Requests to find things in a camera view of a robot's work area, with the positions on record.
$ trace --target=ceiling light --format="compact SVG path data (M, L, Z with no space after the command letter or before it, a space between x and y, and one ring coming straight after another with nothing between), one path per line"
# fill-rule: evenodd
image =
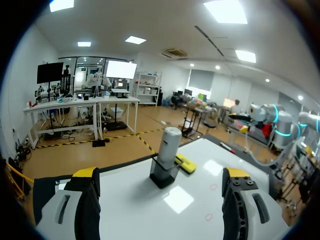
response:
M235 53L239 60L256 63L256 54L249 51L235 50Z
M130 36L130 37L128 37L127 40L125 40L125 42L132 43L132 44L142 44L145 41L147 41L147 40L145 40L143 38L136 37L136 36Z
M218 0L204 6L220 24L248 24L245 12L238 0Z
M90 41L78 41L78 47L90 47L91 42Z
M53 0L50 3L50 11L53 13L62 9L70 9L74 7L74 0Z

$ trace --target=black monitor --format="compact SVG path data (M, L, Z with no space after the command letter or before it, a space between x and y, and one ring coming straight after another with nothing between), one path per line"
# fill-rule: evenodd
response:
M184 90L184 93L185 93L185 94L189 94L190 96L192 96L192 91L191 91L191 90L185 89L185 90Z
M55 63L39 65L37 77L36 77L36 83L42 84L42 83L61 81L63 67L64 67L63 62L55 62Z

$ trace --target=ceiling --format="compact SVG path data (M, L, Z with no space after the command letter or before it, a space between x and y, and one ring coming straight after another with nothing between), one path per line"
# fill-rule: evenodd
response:
M279 1L239 0L248 24L217 23L203 5L209 1L74 0L74 8L53 13L46 10L36 25L60 54L159 55L166 48L177 47L188 53L189 61L198 61L196 69L214 71L218 62L221 73L257 81L268 77L273 83L280 79L320 102L319 71L295 22ZM212 39L224 57L195 26ZM129 36L147 41L127 43ZM80 49L78 41L91 41L92 45ZM256 63L239 61L235 49L255 53Z

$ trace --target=person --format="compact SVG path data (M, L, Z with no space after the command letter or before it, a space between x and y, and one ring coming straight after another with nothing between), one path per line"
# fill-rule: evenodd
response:
M239 106L240 101L236 99L234 102L235 102L235 105L230 107L230 113L240 114L241 113L241 107Z
M94 77L93 74L90 74L89 79L82 85L82 88L90 89L93 86L96 86L96 84L97 84L97 78ZM101 86L101 85L103 85L105 89L111 87L112 85L108 77L105 77L105 78L102 77L102 73L100 73L99 80L98 80L98 86Z

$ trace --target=computer monitor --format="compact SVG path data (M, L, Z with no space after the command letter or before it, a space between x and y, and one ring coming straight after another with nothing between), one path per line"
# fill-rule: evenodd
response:
M55 81L61 81L63 62L48 63L38 66L36 83L43 84Z
M189 94L190 96L192 96L192 91L191 91L191 90L185 89L185 90L184 90L184 93L185 93L185 94Z
M137 64L125 61L108 61L107 78L134 79Z
M114 88L115 89L127 89L128 80L126 79L115 79Z
M225 98L223 101L223 106L226 108L231 108L232 106L236 105L236 102L229 99L229 98Z

